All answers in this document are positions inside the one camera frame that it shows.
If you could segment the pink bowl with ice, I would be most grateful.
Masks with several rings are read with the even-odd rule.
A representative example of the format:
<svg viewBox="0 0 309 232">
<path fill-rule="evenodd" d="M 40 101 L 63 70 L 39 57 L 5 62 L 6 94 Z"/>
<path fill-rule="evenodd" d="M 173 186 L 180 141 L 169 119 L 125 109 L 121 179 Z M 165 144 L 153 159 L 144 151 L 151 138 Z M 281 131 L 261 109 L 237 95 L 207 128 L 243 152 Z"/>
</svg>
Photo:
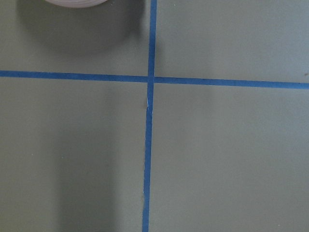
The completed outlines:
<svg viewBox="0 0 309 232">
<path fill-rule="evenodd" d="M 56 6 L 67 8 L 88 8 L 100 5 L 107 0 L 45 0 Z"/>
</svg>

